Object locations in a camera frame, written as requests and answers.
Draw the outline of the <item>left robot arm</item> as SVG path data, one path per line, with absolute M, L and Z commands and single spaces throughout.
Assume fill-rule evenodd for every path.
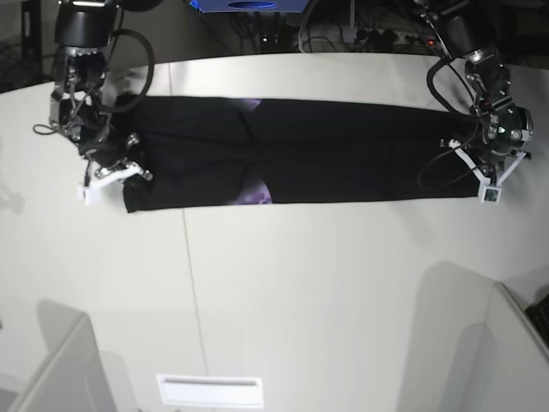
M 445 53 L 427 74 L 431 94 L 449 112 L 454 108 L 434 87 L 434 76 L 458 58 L 465 60 L 464 76 L 474 91 L 469 114 L 457 115 L 475 122 L 470 143 L 462 144 L 480 163 L 474 168 L 490 188 L 501 185 L 526 157 L 524 147 L 534 135 L 529 110 L 516 105 L 510 94 L 510 72 L 497 46 L 498 31 L 485 1 L 418 1 L 421 16 L 436 34 Z

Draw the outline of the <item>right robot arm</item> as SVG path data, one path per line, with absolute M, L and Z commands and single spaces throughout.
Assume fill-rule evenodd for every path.
M 154 79 L 154 50 L 147 38 L 122 26 L 124 13 L 143 13 L 156 1 L 62 1 L 55 26 L 55 43 L 61 55 L 54 64 L 49 127 L 71 141 L 87 160 L 83 187 L 111 182 L 150 182 L 154 175 L 142 149 L 140 137 L 125 136 L 111 125 L 112 116 L 136 108 L 147 96 Z M 111 59 L 106 48 L 115 49 L 118 39 L 130 37 L 140 43 L 147 57 L 147 73 L 141 92 L 121 106 L 103 101 Z

